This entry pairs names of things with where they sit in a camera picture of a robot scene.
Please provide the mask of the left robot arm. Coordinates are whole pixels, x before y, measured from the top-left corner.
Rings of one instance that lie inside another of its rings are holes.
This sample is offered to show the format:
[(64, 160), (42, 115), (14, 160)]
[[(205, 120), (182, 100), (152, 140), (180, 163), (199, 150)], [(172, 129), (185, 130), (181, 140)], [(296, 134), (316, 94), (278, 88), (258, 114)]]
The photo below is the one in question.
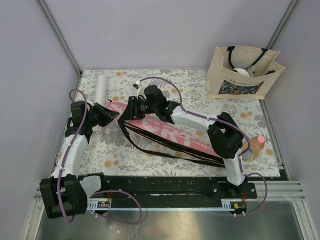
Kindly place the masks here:
[(93, 128), (106, 127), (119, 116), (119, 112), (85, 101), (73, 102), (70, 110), (63, 155), (50, 177), (42, 179), (39, 185), (50, 219), (82, 215), (87, 211), (88, 200), (93, 194), (102, 198), (109, 191), (108, 184), (98, 173), (79, 177), (80, 161), (93, 135)]

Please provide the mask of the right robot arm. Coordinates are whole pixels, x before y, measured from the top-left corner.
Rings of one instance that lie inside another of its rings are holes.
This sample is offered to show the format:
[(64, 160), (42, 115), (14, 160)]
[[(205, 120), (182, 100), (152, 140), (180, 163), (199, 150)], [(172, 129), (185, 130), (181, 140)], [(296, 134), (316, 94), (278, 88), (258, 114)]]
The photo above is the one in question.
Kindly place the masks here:
[(228, 194), (233, 198), (243, 195), (246, 191), (243, 184), (245, 175), (237, 156), (241, 154), (245, 134), (232, 117), (226, 112), (217, 116), (204, 116), (187, 111), (181, 103), (167, 100), (156, 85), (146, 87), (143, 92), (143, 95), (128, 98), (127, 107), (118, 123), (124, 125), (129, 121), (143, 120), (147, 114), (155, 114), (164, 123), (184, 125), (207, 132), (214, 152), (223, 159), (229, 182)]

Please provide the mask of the pink racket bag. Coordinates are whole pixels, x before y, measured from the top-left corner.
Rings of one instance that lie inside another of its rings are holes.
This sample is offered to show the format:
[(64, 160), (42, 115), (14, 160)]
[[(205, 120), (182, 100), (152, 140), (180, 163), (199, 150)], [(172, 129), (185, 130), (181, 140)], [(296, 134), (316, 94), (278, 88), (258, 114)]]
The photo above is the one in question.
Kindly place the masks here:
[[(192, 163), (224, 168), (224, 160), (219, 157), (212, 146), (200, 139), (191, 136), (173, 125), (164, 123), (150, 114), (144, 119), (120, 121), (120, 116), (115, 120), (125, 138), (138, 150), (146, 154), (164, 158), (182, 159)], [(141, 147), (141, 141), (132, 139), (131, 133), (151, 141), (152, 145), (164, 147), (164, 150), (155, 150)]]

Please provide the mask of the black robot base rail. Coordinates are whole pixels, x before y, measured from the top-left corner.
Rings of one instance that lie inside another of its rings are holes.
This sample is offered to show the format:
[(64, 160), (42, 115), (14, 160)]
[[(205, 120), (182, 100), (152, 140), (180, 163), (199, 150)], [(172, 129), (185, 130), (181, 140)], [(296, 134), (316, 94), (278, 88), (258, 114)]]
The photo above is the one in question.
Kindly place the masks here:
[(110, 200), (113, 209), (135, 208), (137, 203), (144, 209), (213, 209), (222, 207), (223, 200), (257, 198), (253, 183), (235, 187), (224, 177), (98, 176), (101, 189), (96, 197)]

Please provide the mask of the white shuttlecock tube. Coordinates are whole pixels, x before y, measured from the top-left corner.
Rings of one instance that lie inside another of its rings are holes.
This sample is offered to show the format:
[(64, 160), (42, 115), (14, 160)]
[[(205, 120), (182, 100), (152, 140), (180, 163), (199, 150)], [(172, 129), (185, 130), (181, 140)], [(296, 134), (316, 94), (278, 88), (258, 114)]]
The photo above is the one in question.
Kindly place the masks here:
[[(106, 106), (107, 99), (107, 83), (108, 79), (105, 75), (98, 75), (96, 77), (94, 103), (98, 103), (101, 106)], [(101, 137), (105, 129), (99, 125), (92, 128), (94, 137)]]

